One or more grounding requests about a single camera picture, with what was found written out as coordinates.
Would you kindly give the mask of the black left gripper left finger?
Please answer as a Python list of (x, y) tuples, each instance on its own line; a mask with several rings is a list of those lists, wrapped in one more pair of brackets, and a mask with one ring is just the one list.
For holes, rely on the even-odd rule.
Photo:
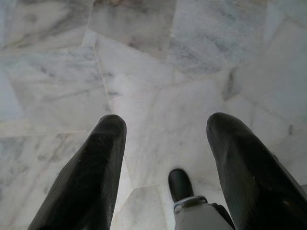
[(126, 123), (102, 117), (59, 172), (30, 230), (108, 230), (115, 210)]

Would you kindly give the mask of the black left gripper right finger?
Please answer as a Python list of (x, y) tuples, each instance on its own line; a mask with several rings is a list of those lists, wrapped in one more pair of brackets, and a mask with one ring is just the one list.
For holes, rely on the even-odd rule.
[(306, 229), (306, 193), (241, 120), (215, 113), (206, 134), (237, 230)]

